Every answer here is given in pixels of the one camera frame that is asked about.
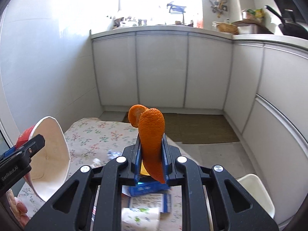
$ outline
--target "frying pan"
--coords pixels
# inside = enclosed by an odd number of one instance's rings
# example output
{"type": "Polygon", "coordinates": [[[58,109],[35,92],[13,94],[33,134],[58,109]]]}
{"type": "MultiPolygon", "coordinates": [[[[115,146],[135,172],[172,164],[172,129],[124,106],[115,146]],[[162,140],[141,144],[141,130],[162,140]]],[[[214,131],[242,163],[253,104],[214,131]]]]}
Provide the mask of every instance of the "frying pan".
{"type": "Polygon", "coordinates": [[[281,24],[278,25],[281,32],[286,36],[294,36],[298,38],[303,38],[308,40],[308,31],[298,24],[295,20],[295,16],[293,13],[293,10],[291,9],[285,9],[287,11],[292,19],[292,21],[286,21],[281,15],[279,15],[272,7],[269,5],[266,5],[265,8],[272,12],[274,15],[276,15],[280,20],[281,24]]]}

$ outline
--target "white countertop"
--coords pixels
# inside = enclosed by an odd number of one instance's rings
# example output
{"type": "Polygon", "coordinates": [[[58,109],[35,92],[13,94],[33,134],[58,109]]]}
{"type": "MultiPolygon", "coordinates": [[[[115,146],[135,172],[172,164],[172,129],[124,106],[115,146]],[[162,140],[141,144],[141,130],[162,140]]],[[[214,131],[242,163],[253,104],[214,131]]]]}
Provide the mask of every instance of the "white countertop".
{"type": "Polygon", "coordinates": [[[268,41],[286,44],[290,46],[299,47],[308,50],[308,40],[284,35],[271,35],[271,34],[249,34],[249,35],[236,35],[232,36],[234,41],[268,41]]]}
{"type": "Polygon", "coordinates": [[[212,35],[216,37],[221,37],[225,39],[230,39],[233,41],[262,41],[262,42],[275,42],[285,45],[290,45],[298,47],[304,50],[308,50],[308,40],[284,35],[271,35],[271,34],[248,34],[248,35],[236,35],[231,36],[229,34],[216,32],[213,30],[193,28],[187,26],[176,26],[176,25],[155,25],[155,26],[137,26],[137,27],[127,27],[127,28],[117,28],[114,30],[104,31],[97,34],[91,34],[91,39],[122,34],[130,32],[140,32],[140,31],[181,31],[188,33],[199,33],[204,35],[212,35]]]}

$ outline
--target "floral tablecloth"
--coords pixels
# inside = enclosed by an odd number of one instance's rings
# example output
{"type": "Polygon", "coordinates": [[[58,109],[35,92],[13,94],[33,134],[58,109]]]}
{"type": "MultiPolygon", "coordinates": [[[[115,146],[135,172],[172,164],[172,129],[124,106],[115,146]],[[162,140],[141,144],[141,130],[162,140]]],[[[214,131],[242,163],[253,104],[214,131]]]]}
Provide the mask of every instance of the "floral tablecloth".
{"type": "MultiPolygon", "coordinates": [[[[70,149],[71,165],[68,178],[82,165],[91,165],[94,158],[103,164],[108,162],[108,150],[120,151],[136,143],[138,129],[130,123],[105,122],[98,118],[83,118],[75,122],[64,134],[70,149]]],[[[170,138],[167,141],[177,146],[170,138]]],[[[181,154],[190,158],[182,149],[181,154]]],[[[172,187],[172,212],[162,213],[159,231],[182,230],[182,194],[181,187],[172,187]]],[[[24,184],[18,198],[28,208],[31,218],[44,204],[28,186],[24,184]]]]}

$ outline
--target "white cabinet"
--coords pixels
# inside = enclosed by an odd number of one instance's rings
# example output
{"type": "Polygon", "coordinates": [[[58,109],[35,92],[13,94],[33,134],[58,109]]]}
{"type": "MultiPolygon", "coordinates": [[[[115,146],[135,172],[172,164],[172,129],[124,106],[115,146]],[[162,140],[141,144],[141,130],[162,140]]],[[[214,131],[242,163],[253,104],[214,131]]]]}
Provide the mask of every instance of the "white cabinet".
{"type": "Polygon", "coordinates": [[[93,51],[101,104],[138,104],[135,37],[97,41],[93,51]]]}
{"type": "Polygon", "coordinates": [[[251,110],[261,72],[262,45],[234,45],[232,71],[224,107],[239,131],[251,110]]]}
{"type": "Polygon", "coordinates": [[[308,192],[307,143],[273,106],[257,97],[243,137],[260,165],[275,206],[275,221],[292,217],[308,192]]]}
{"type": "Polygon", "coordinates": [[[186,108],[223,108],[231,56],[229,42],[189,37],[186,108]]]}
{"type": "Polygon", "coordinates": [[[140,103],[150,107],[183,107],[186,62],[186,36],[137,36],[140,103]]]}
{"type": "Polygon", "coordinates": [[[288,52],[267,47],[264,50],[258,93],[278,108],[308,140],[308,52],[298,53],[290,48],[288,52]]]}

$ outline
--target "silver screw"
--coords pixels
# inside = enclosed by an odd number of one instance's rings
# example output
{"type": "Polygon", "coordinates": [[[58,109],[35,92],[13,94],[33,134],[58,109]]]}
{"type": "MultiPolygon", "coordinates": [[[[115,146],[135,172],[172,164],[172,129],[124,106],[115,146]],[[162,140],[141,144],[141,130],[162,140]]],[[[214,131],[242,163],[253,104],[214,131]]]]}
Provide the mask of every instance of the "silver screw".
{"type": "Polygon", "coordinates": [[[221,165],[216,165],[216,166],[214,167],[214,170],[215,170],[216,172],[221,172],[221,171],[224,170],[224,168],[223,168],[221,165]]]}
{"type": "Polygon", "coordinates": [[[89,172],[90,171],[90,167],[89,166],[82,166],[80,168],[80,171],[83,173],[89,172]]]}
{"type": "Polygon", "coordinates": [[[116,159],[116,161],[117,161],[118,163],[123,163],[123,162],[126,161],[126,157],[118,157],[118,158],[116,159]]]}
{"type": "Polygon", "coordinates": [[[177,161],[178,161],[179,163],[185,163],[185,162],[187,162],[187,158],[186,158],[186,157],[178,157],[178,158],[177,158],[177,161]]]}

